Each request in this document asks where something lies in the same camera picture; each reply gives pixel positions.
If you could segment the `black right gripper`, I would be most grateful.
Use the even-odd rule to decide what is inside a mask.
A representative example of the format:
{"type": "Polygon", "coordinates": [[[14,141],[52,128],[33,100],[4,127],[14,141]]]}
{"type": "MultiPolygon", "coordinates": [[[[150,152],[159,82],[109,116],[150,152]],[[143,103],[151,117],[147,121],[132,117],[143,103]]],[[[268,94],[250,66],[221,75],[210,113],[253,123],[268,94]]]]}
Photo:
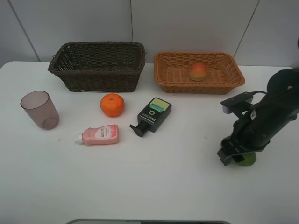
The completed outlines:
{"type": "Polygon", "coordinates": [[[270,140],[290,122],[290,109],[278,105],[262,105],[255,109],[250,105],[229,106],[228,110],[239,119],[233,124],[233,132],[222,140],[217,155],[224,166],[245,161],[235,152],[261,152],[270,140]]]}

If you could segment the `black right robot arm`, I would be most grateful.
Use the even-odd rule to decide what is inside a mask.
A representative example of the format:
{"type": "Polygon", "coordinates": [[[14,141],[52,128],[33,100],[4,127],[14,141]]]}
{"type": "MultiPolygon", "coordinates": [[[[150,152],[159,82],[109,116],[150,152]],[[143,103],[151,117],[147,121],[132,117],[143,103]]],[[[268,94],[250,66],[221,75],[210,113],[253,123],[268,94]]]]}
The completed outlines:
{"type": "Polygon", "coordinates": [[[299,69],[282,69],[268,81],[260,102],[252,100],[258,91],[243,92],[222,101],[223,112],[238,120],[230,136],[220,143],[217,155],[223,165],[235,163],[251,166],[256,153],[263,151],[271,139],[299,113],[299,69]]]}

